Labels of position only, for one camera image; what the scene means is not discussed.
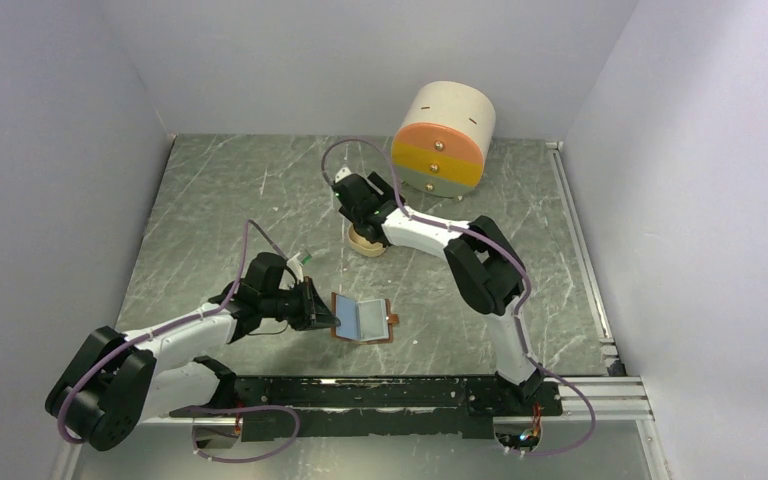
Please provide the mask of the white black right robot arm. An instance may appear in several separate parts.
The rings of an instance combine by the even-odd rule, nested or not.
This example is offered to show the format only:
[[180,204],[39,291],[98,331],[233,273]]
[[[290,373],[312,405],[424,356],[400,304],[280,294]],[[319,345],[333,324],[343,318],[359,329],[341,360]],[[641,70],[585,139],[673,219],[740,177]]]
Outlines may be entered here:
[[421,214],[402,203],[380,175],[362,177],[342,168],[332,191],[339,213],[351,222],[351,247],[367,257],[389,247],[412,248],[444,260],[461,298],[483,315],[496,352],[496,374],[504,381],[502,406],[522,414],[538,399],[543,375],[529,356],[530,343],[517,313],[531,292],[522,260],[487,216],[471,222]]

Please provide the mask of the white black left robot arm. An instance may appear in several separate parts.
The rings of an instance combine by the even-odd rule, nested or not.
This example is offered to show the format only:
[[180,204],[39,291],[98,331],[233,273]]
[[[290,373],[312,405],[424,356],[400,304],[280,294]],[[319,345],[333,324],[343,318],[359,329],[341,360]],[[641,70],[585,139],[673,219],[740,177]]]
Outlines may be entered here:
[[266,319],[295,331],[340,324],[301,267],[296,257],[261,252],[190,313],[128,332],[94,330],[55,382],[45,411],[66,441],[107,451],[147,419],[221,416],[243,406],[236,373],[208,351],[253,334]]

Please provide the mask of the brown leather card holder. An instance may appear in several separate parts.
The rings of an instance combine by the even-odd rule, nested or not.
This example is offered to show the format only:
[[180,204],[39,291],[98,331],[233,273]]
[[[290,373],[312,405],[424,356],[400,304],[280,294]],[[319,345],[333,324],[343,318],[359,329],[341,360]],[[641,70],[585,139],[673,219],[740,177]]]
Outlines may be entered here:
[[357,301],[332,293],[332,310],[339,325],[331,328],[331,336],[357,344],[382,344],[393,341],[399,317],[392,312],[389,299]]

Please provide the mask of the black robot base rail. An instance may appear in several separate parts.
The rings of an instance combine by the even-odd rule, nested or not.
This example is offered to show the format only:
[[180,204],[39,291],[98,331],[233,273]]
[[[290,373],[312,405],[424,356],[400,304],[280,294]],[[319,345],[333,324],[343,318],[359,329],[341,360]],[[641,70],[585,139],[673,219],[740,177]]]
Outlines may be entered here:
[[244,442],[301,437],[458,435],[492,439],[498,418],[559,416],[559,387],[513,386],[497,375],[237,378],[232,401],[248,407]]

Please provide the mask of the beige oval card tray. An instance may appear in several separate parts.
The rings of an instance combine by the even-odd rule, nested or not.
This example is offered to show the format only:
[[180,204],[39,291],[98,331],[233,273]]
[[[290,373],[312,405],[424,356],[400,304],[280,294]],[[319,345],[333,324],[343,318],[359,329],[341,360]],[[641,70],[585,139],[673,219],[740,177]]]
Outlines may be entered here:
[[349,246],[358,254],[365,257],[379,257],[383,255],[387,247],[380,242],[370,242],[360,235],[353,225],[347,230],[347,241]]

